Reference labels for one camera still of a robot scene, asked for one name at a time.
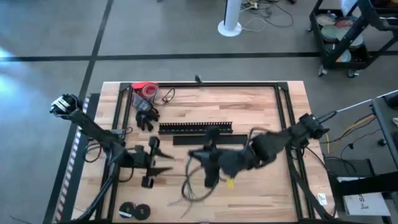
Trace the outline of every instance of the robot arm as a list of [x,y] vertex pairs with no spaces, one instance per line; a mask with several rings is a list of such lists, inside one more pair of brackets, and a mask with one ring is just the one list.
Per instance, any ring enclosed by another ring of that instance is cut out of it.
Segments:
[[266,132],[251,138],[254,130],[255,128],[251,130],[248,143],[240,151],[218,149],[215,144],[218,133],[213,132],[209,133],[210,144],[188,152],[188,155],[199,160],[205,169],[205,187],[212,187],[217,183],[219,169],[230,178],[235,178],[242,170],[259,169],[274,162],[276,155],[285,146],[305,148],[309,144],[308,139],[320,139],[329,131],[309,114],[303,115],[296,125],[278,133]]

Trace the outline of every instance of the wire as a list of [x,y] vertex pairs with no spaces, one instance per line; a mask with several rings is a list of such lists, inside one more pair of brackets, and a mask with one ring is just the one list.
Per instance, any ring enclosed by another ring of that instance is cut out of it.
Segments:
[[127,178],[126,180],[119,180],[119,182],[120,182],[120,183],[126,183],[126,182],[128,182],[129,180],[131,180],[132,174],[133,174],[133,173],[134,173],[134,168],[131,168],[130,177]]
[[[94,149],[99,149],[98,155],[97,155],[97,157],[96,157],[95,159],[89,161],[89,160],[86,158],[86,156],[87,156],[87,154],[88,154],[90,151],[92,151],[92,150],[94,150]],[[84,159],[84,161],[85,161],[85,162],[88,162],[88,163],[92,163],[92,162],[97,161],[97,160],[100,158],[101,151],[102,151],[102,146],[101,146],[100,143],[96,142],[96,143],[88,144],[88,145],[85,147],[84,152],[83,152],[83,159]]]
[[375,131],[373,131],[373,132],[371,132],[371,133],[364,134],[364,135],[362,135],[361,137],[355,139],[353,142],[347,144],[346,147],[344,147],[344,149],[341,151],[341,153],[340,153],[340,158],[343,159],[343,152],[344,152],[348,147],[354,147],[354,143],[355,143],[356,141],[359,141],[359,140],[361,140],[362,138],[365,138],[366,136],[369,136],[369,135],[372,135],[372,134],[376,134],[376,133],[377,133],[378,131],[380,131],[380,130],[381,130],[381,129],[379,128],[379,129],[377,129],[377,130],[375,130]]
[[30,222],[27,222],[27,221],[24,221],[24,220],[20,220],[19,218],[13,217],[12,215],[10,215],[10,218],[12,218],[15,221],[19,221],[19,222],[26,223],[26,224],[31,224]]
[[[325,169],[325,171],[326,171],[328,174],[330,174],[330,175],[332,175],[333,177],[337,178],[337,175],[334,174],[332,171],[328,170],[328,168],[326,168],[325,163],[323,163],[323,161],[321,160],[321,158],[319,158],[319,156],[318,156],[314,151],[312,151],[312,149],[310,149],[309,147],[306,147],[306,149],[308,149],[308,150],[318,159],[318,161],[321,163],[321,165],[323,166],[323,168]],[[334,209],[333,209],[332,217],[335,217],[335,216],[336,216],[336,204],[335,204],[335,207],[334,207]]]
[[[272,6],[276,6],[276,7],[278,7],[280,10],[284,11],[284,12],[290,17],[290,24],[287,24],[287,25],[278,25],[278,24],[274,24],[274,23],[270,22],[269,20],[267,20],[266,18],[270,18],[271,15],[272,15],[272,11],[271,11],[271,7],[272,7]],[[286,11],[285,9],[282,9],[276,2],[275,2],[275,3],[271,3],[271,5],[270,5],[269,7],[267,7],[267,8],[265,8],[265,10],[266,10],[267,14],[264,15],[264,14],[260,11],[260,15],[262,15],[262,16],[264,17],[264,20],[265,20],[266,22],[268,22],[270,25],[272,25],[272,26],[274,26],[274,27],[276,27],[276,28],[289,28],[289,27],[292,27],[292,26],[294,25],[294,18],[293,18],[293,16],[291,15],[291,13],[289,13],[289,12]]]
[[[344,131],[343,136],[345,136],[345,134],[349,135],[348,132],[349,132],[353,127],[356,127],[357,125],[362,124],[363,122],[365,122],[365,121],[367,121],[367,120],[369,120],[369,119],[371,119],[371,118],[376,119],[376,117],[375,117],[374,115],[372,115],[372,116],[369,116],[369,117],[367,117],[367,118],[365,118],[365,119],[362,119],[361,121],[358,121],[357,123],[354,123],[353,125],[351,125],[349,128],[347,128],[347,129]],[[363,127],[369,125],[370,123],[372,123],[372,121],[374,121],[374,119],[372,119],[368,124],[365,124],[364,126],[362,126],[362,127],[360,127],[360,128],[363,128]],[[337,141],[337,143],[335,144],[333,150],[332,150],[330,153],[332,153],[333,151],[335,151],[335,150],[337,149],[337,146],[339,145],[340,140],[341,140],[341,138]]]
[[163,97],[162,97],[162,103],[156,103],[155,101],[153,101],[153,104],[157,105],[157,106],[163,106],[166,103],[168,103],[170,100],[172,100],[175,96],[175,88],[171,88]]
[[[185,179],[184,183],[182,184],[181,195],[185,200],[187,200],[189,202],[202,202],[202,201],[204,201],[204,199],[209,197],[211,195],[211,193],[213,193],[214,189],[217,186],[219,179],[217,179],[214,186],[212,186],[211,189],[204,196],[193,198],[194,193],[192,190],[190,178],[194,173],[198,172],[202,168],[200,166],[198,166],[198,167],[194,168],[191,172],[189,172],[189,166],[191,164],[191,161],[192,161],[192,157],[189,158],[187,165],[185,166],[185,175],[187,178]],[[185,187],[188,187],[188,189],[187,189],[188,195],[185,195]]]
[[329,135],[328,135],[328,133],[325,133],[326,134],[326,142],[328,142],[328,154],[330,153],[329,152],[329,149],[330,149],[330,143],[329,143]]
[[[249,6],[249,7],[247,7],[247,8],[244,8],[244,9],[240,10],[239,13],[244,12],[244,11],[249,10],[249,9],[255,9],[255,6]],[[248,28],[246,28],[250,23],[252,23],[252,22],[255,21],[255,20],[261,21],[261,22],[264,24],[263,27],[261,27],[261,29],[254,30],[254,29],[248,29]],[[261,19],[261,18],[253,18],[253,19],[251,19],[249,22],[247,22],[245,25],[241,26],[241,28],[242,28],[243,30],[246,30],[246,31],[261,32],[261,31],[263,31],[263,30],[266,28],[266,26],[267,26],[267,22],[264,21],[263,19]]]
[[323,166],[323,168],[326,170],[326,172],[328,174],[331,174],[332,176],[337,177],[337,175],[335,173],[333,173],[332,171],[328,170],[328,168],[326,168],[326,165],[323,163],[321,158],[319,158],[319,156],[314,151],[312,151],[312,149],[310,149],[309,147],[306,147],[306,149],[308,149],[318,159],[318,161],[321,163],[321,165]]
[[326,142],[320,142],[320,144],[328,144],[328,143],[337,142],[337,141],[339,141],[340,139],[342,139],[342,138],[344,138],[344,137],[347,137],[347,136],[350,135],[352,132],[354,132],[354,131],[356,131],[356,130],[358,130],[358,129],[360,129],[360,128],[363,128],[363,127],[365,127],[365,126],[367,126],[368,124],[365,124],[365,125],[363,125],[363,126],[361,126],[361,127],[355,128],[355,129],[351,130],[350,132],[348,132],[348,133],[346,133],[346,134],[344,134],[344,135],[342,135],[342,136],[340,136],[340,137],[338,137],[338,138],[336,138],[336,139],[334,139],[334,140],[326,141]]
[[341,162],[344,162],[345,164],[350,165],[353,168],[354,173],[356,174],[355,166],[352,163],[348,162],[346,159],[342,159],[342,158],[335,157],[335,156],[326,156],[323,159],[336,159],[336,160],[339,160]]
[[[251,22],[253,22],[253,21],[261,21],[262,23],[264,23],[264,25],[263,25],[263,27],[261,27],[261,28],[258,29],[258,30],[246,28],[246,27],[247,27]],[[267,26],[267,22],[264,21],[263,19],[260,19],[260,18],[253,18],[253,19],[251,19],[249,22],[247,22],[245,25],[241,26],[241,28],[242,28],[243,30],[246,30],[246,31],[261,32],[261,31],[263,31],[263,30],[266,28],[266,26]]]

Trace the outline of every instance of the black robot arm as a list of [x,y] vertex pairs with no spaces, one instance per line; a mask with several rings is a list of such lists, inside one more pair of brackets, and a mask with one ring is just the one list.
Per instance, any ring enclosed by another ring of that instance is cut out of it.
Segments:
[[[152,136],[149,138],[150,153],[144,151],[144,146],[140,145],[135,146],[135,153],[128,152],[125,148],[126,143],[120,138],[120,135],[103,130],[82,111],[82,103],[75,95],[64,94],[60,96],[51,104],[50,113],[77,124],[81,128],[81,133],[98,141],[106,154],[109,166],[117,165],[124,168],[146,169],[146,176],[142,178],[141,182],[142,187],[152,188],[154,185],[153,177],[172,169],[172,167],[155,168],[155,156],[174,159],[172,156],[162,153],[160,140],[157,137]],[[113,169],[113,173],[109,175],[87,210],[77,220],[72,220],[71,223],[86,223],[96,210],[98,202],[104,197],[117,178]]]

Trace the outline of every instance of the yellow tag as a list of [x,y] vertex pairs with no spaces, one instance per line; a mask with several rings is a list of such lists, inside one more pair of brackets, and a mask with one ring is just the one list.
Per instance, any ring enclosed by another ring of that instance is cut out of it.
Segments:
[[228,178],[226,181],[228,182],[228,188],[234,189],[234,179]]

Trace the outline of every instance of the black glove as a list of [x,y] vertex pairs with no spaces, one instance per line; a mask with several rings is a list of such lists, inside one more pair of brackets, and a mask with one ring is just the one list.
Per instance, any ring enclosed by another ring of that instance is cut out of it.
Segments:
[[159,116],[159,112],[154,107],[149,111],[138,111],[136,115],[137,126],[144,131],[146,124],[148,131],[152,131],[154,126],[149,121],[158,121]]
[[146,124],[148,131],[152,131],[154,127],[151,125],[150,121],[159,120],[159,111],[154,108],[150,101],[143,99],[137,93],[133,93],[133,97],[132,105],[137,108],[137,126],[145,131]]

